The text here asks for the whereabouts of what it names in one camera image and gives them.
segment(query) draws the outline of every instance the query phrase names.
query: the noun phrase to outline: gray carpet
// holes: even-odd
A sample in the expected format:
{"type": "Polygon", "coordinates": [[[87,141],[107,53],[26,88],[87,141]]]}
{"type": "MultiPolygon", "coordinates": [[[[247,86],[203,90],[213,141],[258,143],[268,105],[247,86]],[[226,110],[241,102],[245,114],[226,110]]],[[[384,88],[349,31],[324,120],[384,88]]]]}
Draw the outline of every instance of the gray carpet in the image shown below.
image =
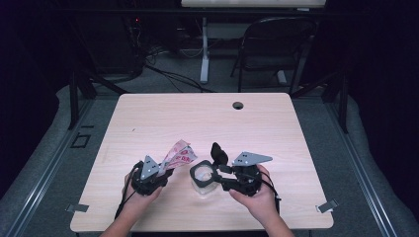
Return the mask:
{"type": "MultiPolygon", "coordinates": [[[[210,62],[209,83],[205,87],[217,92],[235,92],[237,77],[230,78],[229,72],[233,58],[217,58],[210,62]]],[[[186,58],[181,55],[161,54],[156,57],[155,67],[195,78],[199,81],[201,61],[199,58],[186,58]]],[[[272,81],[270,75],[264,76],[272,81]]],[[[252,83],[252,76],[246,77],[246,83],[252,83]]],[[[178,93],[199,92],[189,86],[175,82],[176,89],[166,78],[145,69],[134,80],[119,83],[122,88],[135,93],[178,93]]],[[[95,85],[99,96],[89,102],[80,98],[85,105],[86,116],[80,120],[74,131],[69,132],[68,88],[58,93],[60,109],[55,121],[21,175],[0,202],[1,232],[6,236],[14,220],[25,205],[31,189],[41,178],[41,174],[53,159],[56,147],[66,135],[71,135],[70,142],[60,153],[62,162],[58,164],[52,182],[47,186],[33,215],[24,223],[22,236],[75,236],[69,229],[72,213],[65,211],[69,203],[78,203],[85,182],[98,152],[108,122],[113,113],[118,97],[102,85],[95,85]],[[90,135],[85,148],[71,148],[75,136],[90,135]]],[[[278,92],[287,88],[246,90],[278,92]]],[[[340,205],[333,212],[335,224],[327,230],[314,230],[313,236],[382,236],[377,221],[354,175],[349,153],[343,143],[335,119],[319,99],[319,92],[314,91],[308,97],[293,100],[302,131],[306,138],[320,182],[328,199],[335,198],[340,205]]],[[[410,211],[394,196],[382,173],[374,163],[368,151],[368,142],[358,117],[358,108],[350,100],[348,114],[349,136],[368,171],[377,194],[388,213],[398,236],[419,236],[418,223],[410,211]]],[[[263,233],[251,233],[264,236],[263,233]]],[[[308,236],[307,231],[295,230],[295,236],[308,236]]],[[[99,233],[83,233],[81,236],[98,236],[99,233]]]]}

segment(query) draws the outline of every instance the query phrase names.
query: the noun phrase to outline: wooden table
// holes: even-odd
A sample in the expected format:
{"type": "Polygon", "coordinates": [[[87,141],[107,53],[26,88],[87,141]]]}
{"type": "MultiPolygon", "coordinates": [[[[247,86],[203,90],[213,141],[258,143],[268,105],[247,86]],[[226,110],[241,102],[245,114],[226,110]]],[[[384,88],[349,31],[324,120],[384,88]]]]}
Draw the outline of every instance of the wooden table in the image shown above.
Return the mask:
{"type": "Polygon", "coordinates": [[[291,229],[333,225],[329,212],[315,208],[326,199],[288,94],[126,94],[118,101],[79,202],[89,209],[74,214],[71,229],[104,231],[114,220],[131,167],[147,154],[160,163],[180,139],[190,142],[199,158],[175,169],[132,231],[262,229],[221,186],[205,197],[194,190],[189,170],[211,160],[213,142],[228,154],[228,165],[243,150],[273,157],[263,165],[282,198],[281,216],[291,229]],[[242,103],[243,109],[232,107],[234,102],[242,103]]]}

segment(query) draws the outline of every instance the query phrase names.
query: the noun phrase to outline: banknote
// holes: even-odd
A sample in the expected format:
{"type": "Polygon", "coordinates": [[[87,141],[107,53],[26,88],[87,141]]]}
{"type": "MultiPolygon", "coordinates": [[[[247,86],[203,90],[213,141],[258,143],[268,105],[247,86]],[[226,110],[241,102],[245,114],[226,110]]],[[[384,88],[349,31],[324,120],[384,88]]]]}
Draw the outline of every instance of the banknote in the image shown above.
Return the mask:
{"type": "Polygon", "coordinates": [[[190,143],[184,140],[179,140],[167,153],[163,162],[161,162],[157,176],[163,175],[166,173],[166,170],[175,169],[176,167],[189,164],[197,158],[198,157],[195,155],[190,143]]]}

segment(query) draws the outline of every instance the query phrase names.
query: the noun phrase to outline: black cable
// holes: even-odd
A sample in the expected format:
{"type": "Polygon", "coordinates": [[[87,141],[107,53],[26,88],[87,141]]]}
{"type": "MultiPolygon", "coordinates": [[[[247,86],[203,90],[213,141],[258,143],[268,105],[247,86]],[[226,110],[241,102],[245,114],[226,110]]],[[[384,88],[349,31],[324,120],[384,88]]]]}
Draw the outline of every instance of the black cable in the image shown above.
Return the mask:
{"type": "Polygon", "coordinates": [[[174,73],[174,72],[163,71],[163,70],[160,70],[158,68],[152,67],[152,66],[147,65],[147,64],[144,65],[144,67],[146,67],[146,68],[148,68],[148,69],[150,69],[152,71],[155,71],[155,72],[157,72],[157,73],[165,76],[169,80],[173,79],[175,81],[178,81],[178,82],[187,84],[187,85],[189,85],[191,87],[197,88],[197,89],[201,90],[201,93],[203,93],[203,92],[211,92],[211,93],[214,93],[213,90],[210,90],[210,89],[207,89],[207,88],[202,87],[198,82],[196,82],[194,79],[191,79],[189,77],[186,77],[186,76],[183,76],[183,75],[174,73]]]}
{"type": "Polygon", "coordinates": [[[266,182],[265,180],[263,180],[263,179],[259,179],[259,178],[257,178],[257,177],[253,177],[253,176],[250,176],[250,175],[247,175],[247,174],[239,174],[239,176],[241,176],[241,177],[246,177],[246,178],[249,178],[249,179],[252,179],[252,180],[256,180],[256,181],[259,181],[259,182],[261,182],[261,183],[263,183],[263,184],[265,184],[266,186],[268,186],[268,188],[269,189],[271,189],[271,191],[274,193],[274,198],[275,198],[275,208],[276,208],[276,210],[277,210],[277,213],[280,213],[280,196],[278,195],[278,193],[277,193],[277,191],[275,190],[275,187],[274,187],[274,182],[272,182],[272,180],[271,180],[271,177],[269,177],[269,175],[268,174],[266,174],[266,173],[264,173],[264,172],[262,172],[262,171],[259,171],[261,174],[263,174],[263,175],[265,175],[266,177],[268,177],[268,179],[269,179],[269,181],[271,182],[271,184],[270,183],[268,183],[268,182],[266,182]]]}
{"type": "Polygon", "coordinates": [[[115,214],[115,219],[118,218],[118,216],[120,215],[121,211],[124,208],[124,205],[126,204],[126,202],[133,196],[133,194],[135,194],[136,191],[134,191],[131,195],[129,195],[129,197],[126,199],[126,191],[128,190],[128,185],[130,180],[132,179],[133,176],[133,172],[135,171],[135,169],[137,169],[139,167],[139,162],[136,163],[133,167],[132,170],[129,172],[128,175],[128,179],[126,180],[126,184],[124,185],[124,192],[123,192],[123,199],[121,200],[120,205],[118,206],[118,210],[117,213],[115,214]]]}

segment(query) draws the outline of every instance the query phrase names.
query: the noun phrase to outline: desk leg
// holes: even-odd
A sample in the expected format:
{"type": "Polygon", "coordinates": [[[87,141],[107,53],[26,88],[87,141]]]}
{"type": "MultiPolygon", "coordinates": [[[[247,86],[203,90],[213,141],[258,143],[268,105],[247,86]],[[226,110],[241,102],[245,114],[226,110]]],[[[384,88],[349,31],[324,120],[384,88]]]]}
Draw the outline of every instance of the desk leg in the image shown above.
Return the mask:
{"type": "Polygon", "coordinates": [[[207,84],[209,81],[209,39],[207,35],[207,18],[203,18],[203,65],[201,67],[201,83],[207,84]]]}

